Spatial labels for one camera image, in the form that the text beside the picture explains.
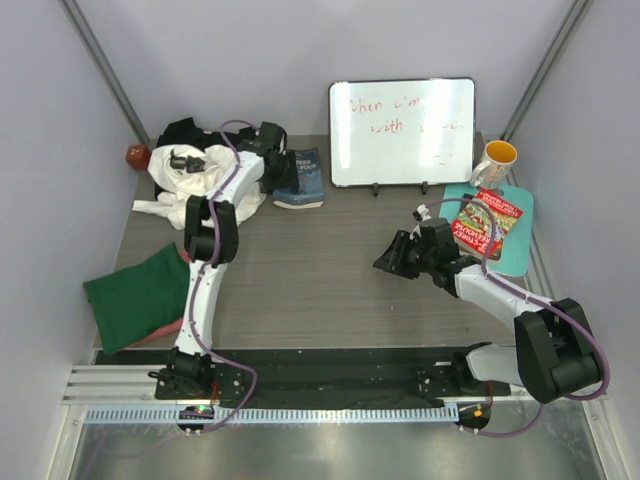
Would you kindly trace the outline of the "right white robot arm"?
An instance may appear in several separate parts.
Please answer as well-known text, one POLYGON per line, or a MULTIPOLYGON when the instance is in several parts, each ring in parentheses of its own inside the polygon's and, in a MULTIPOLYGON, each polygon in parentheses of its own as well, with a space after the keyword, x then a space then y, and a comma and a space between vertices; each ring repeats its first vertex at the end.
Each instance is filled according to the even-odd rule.
POLYGON ((462 353, 451 371, 460 393, 472 395, 497 381, 520 386, 548 404, 605 385, 607 369, 580 304, 536 296, 490 275, 478 258, 461 253, 446 220, 431 219, 412 232, 397 231, 373 266, 407 279, 426 274, 451 296, 512 328, 514 345, 481 343, 462 353))

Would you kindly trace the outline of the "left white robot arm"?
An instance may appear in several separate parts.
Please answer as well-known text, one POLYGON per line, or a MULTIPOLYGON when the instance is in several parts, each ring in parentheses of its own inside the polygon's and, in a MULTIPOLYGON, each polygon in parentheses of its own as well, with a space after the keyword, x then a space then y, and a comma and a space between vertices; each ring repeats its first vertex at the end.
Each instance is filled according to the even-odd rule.
POLYGON ((186 204, 184 247, 191 261, 183 324, 158 385, 193 399, 213 388, 211 333, 216 303, 228 265, 239 247, 236 208, 253 186, 270 194, 298 185, 295 155, 285 129, 264 122, 251 138, 230 145, 233 163, 206 194, 186 204))

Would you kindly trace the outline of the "white t-shirt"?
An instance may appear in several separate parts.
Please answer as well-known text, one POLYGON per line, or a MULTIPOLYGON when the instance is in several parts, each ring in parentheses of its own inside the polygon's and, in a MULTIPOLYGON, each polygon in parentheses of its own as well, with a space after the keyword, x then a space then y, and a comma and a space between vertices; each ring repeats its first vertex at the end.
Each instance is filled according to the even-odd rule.
POLYGON ((205 199, 205 211, 213 205, 218 220, 224 204, 230 203, 237 224, 255 214, 266 198, 259 187, 262 159, 234 147, 213 145, 204 151, 189 145, 155 148, 147 171, 163 192, 155 201, 136 200, 132 209, 164 217, 177 230, 185 228, 187 202, 192 196, 205 199))

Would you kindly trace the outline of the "red Treehouse book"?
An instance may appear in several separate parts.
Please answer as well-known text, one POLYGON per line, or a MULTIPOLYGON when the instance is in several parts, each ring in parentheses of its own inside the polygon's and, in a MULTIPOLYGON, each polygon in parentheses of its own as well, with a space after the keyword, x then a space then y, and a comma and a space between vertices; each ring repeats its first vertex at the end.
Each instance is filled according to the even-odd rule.
MULTIPOLYGON (((475 202, 488 208, 496 221, 494 243, 488 259, 501 260, 505 237, 520 220, 523 211, 502 196, 481 189, 473 197, 475 202)), ((451 224, 454 240, 462 250, 482 258, 492 234, 492 221, 487 211, 476 203, 467 203, 451 224)))

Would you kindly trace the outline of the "blue Nineteen Eighty-Four book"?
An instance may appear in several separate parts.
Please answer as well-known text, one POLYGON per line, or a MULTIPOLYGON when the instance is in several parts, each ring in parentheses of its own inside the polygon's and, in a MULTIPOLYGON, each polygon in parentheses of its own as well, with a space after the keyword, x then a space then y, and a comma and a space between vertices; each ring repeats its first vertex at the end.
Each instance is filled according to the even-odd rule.
POLYGON ((317 148, 294 151, 298 172, 298 186, 273 192, 277 207, 300 210, 319 208, 324 204, 324 186, 317 148))

